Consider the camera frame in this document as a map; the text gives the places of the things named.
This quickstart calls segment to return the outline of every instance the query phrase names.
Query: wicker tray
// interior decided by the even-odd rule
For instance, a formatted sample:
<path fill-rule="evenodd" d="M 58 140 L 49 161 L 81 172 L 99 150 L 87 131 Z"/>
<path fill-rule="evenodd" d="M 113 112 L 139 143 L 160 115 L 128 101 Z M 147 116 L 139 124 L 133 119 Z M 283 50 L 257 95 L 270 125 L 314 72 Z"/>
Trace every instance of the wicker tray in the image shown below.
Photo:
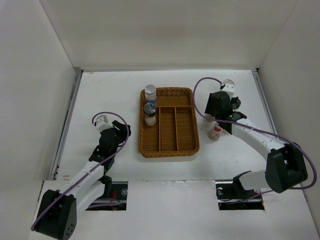
<path fill-rule="evenodd" d="M 156 124 L 147 126 L 145 91 L 140 94 L 139 152 L 145 158 L 194 155 L 200 144 L 191 89 L 161 87 L 156 97 Z"/>

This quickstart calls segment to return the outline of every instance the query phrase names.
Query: bottle label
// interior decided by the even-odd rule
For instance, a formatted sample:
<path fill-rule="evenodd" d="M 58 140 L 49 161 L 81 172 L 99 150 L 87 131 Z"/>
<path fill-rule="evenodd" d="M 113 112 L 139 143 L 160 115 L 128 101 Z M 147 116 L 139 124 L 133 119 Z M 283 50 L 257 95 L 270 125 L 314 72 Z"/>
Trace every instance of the bottle label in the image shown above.
<path fill-rule="evenodd" d="M 157 98 L 154 99 L 154 100 L 148 100 L 148 99 L 146 99 L 145 102 L 146 102 L 146 103 L 152 103 L 152 104 L 154 104 L 154 105 L 157 106 Z"/>

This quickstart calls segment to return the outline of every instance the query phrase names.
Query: white floor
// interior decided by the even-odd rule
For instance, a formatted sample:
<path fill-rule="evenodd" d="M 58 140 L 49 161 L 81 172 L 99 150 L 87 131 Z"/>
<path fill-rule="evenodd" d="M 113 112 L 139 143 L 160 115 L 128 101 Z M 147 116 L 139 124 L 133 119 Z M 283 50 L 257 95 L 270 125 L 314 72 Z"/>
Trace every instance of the white floor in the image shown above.
<path fill-rule="evenodd" d="M 63 181 L 46 181 L 42 193 Z M 317 240 L 301 191 L 265 195 L 265 211 L 219 211 L 214 181 L 129 181 L 126 211 L 86 211 L 71 240 Z M 29 240 L 52 240 L 31 232 Z"/>
<path fill-rule="evenodd" d="M 235 82 L 240 111 L 264 130 L 271 130 L 255 80 L 250 70 L 170 70 L 87 72 L 81 79 L 58 180 L 69 180 L 88 161 L 100 134 L 91 118 L 101 111 L 120 114 L 131 125 L 132 135 L 117 155 L 108 175 L 114 181 L 128 180 L 217 180 L 230 179 L 248 170 L 263 170 L 264 159 L 242 140 L 223 134 L 218 142 L 207 137 L 207 125 L 197 114 L 200 150 L 190 157 L 144 158 L 138 151 L 140 92 L 148 84 L 156 87 L 187 87 L 193 90 L 198 79 L 215 77 Z M 196 104 L 204 111 L 209 93 L 219 91 L 213 80 L 203 81 Z M 112 122 L 116 117 L 110 116 Z"/>

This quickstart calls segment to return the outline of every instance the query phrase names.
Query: bottle cap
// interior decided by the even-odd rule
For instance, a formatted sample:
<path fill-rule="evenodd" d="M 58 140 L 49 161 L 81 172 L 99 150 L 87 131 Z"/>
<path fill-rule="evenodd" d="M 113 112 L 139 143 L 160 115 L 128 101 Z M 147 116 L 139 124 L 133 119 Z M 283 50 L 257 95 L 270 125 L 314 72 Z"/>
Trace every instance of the bottle cap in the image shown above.
<path fill-rule="evenodd" d="M 216 122 L 214 125 L 213 125 L 213 131 L 215 131 L 216 133 L 221 133 L 222 131 L 222 128 L 219 126 L 219 124 Z"/>
<path fill-rule="evenodd" d="M 156 105 L 151 102 L 146 103 L 143 107 L 143 112 L 147 116 L 154 115 L 156 111 L 157 111 Z"/>
<path fill-rule="evenodd" d="M 155 92 L 157 91 L 156 87 L 154 85 L 147 85 L 145 88 L 144 88 L 144 92 L 146 94 L 154 94 Z"/>

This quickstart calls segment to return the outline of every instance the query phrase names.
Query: white panel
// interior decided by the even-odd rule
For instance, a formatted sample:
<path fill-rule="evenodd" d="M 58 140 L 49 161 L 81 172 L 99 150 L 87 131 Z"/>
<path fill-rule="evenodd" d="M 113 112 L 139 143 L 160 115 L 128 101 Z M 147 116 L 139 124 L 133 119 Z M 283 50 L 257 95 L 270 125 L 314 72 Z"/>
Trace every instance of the white panel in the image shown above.
<path fill-rule="evenodd" d="M 91 118 L 101 111 L 115 112 L 131 125 L 127 145 L 108 172 L 114 181 L 232 179 L 248 170 L 265 170 L 264 158 L 241 139 L 223 133 L 219 141 L 210 140 L 207 135 L 210 126 L 198 114 L 200 150 L 195 155 L 144 158 L 138 151 L 141 90 L 148 84 L 193 89 L 196 82 L 206 76 L 233 80 L 234 96 L 242 102 L 240 111 L 255 125 L 270 131 L 250 70 L 86 72 L 82 75 L 57 179 L 70 180 L 88 162 L 100 138 Z M 213 80 L 201 82 L 195 97 L 201 111 L 206 108 L 209 94 L 219 90 L 220 85 Z M 118 119 L 108 115 L 108 120 L 111 123 Z"/>
<path fill-rule="evenodd" d="M 259 74 L 279 133 L 300 144 L 320 172 L 320 1 L 300 0 Z M 320 228 L 320 183 L 305 191 Z"/>
<path fill-rule="evenodd" d="M 0 0 L 0 238 L 28 237 L 73 67 L 38 0 Z"/>
<path fill-rule="evenodd" d="M 42 193 L 59 184 L 46 181 Z M 129 181 L 126 211 L 86 211 L 70 240 L 319 239 L 301 190 L 263 199 L 265 211 L 219 211 L 213 181 Z"/>
<path fill-rule="evenodd" d="M 41 0 L 90 69 L 257 68 L 297 0 Z"/>

